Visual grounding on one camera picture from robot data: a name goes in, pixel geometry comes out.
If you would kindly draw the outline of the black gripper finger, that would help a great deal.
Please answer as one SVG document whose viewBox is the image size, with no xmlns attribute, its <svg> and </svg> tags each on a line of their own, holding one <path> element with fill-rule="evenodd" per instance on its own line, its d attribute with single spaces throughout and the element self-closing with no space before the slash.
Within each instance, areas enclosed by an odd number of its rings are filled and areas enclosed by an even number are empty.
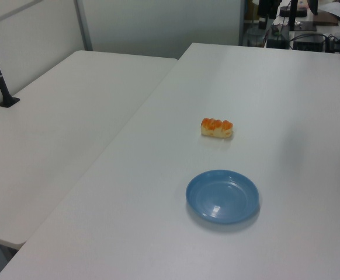
<svg viewBox="0 0 340 280">
<path fill-rule="evenodd" d="M 257 16 L 259 17 L 258 29 L 266 29 L 269 15 L 269 1 L 259 0 Z"/>
<path fill-rule="evenodd" d="M 277 16 L 278 7 L 282 3 L 282 0 L 270 0 L 269 3 L 270 3 L 269 17 L 275 18 Z"/>
</svg>

